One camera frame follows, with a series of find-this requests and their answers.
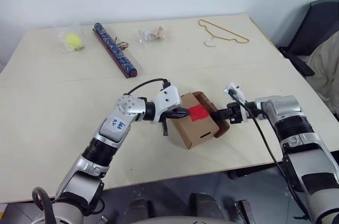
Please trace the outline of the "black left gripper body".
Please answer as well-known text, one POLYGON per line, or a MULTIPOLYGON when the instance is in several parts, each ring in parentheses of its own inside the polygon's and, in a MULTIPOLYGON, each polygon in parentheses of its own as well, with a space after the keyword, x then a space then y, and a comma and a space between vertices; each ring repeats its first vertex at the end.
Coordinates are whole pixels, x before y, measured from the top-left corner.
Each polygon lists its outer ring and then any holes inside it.
POLYGON ((177 118, 176 111, 177 111, 177 108, 161 112, 158 122, 163 122, 166 119, 176 119, 177 118))

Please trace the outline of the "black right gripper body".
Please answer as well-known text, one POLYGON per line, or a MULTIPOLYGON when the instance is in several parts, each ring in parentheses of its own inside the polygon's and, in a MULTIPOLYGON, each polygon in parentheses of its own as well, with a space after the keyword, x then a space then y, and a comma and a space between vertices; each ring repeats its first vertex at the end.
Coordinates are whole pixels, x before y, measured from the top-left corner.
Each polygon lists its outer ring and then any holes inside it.
POLYGON ((228 103, 227 108, 231 110, 229 117, 231 124, 247 122, 247 111, 238 102, 228 103))

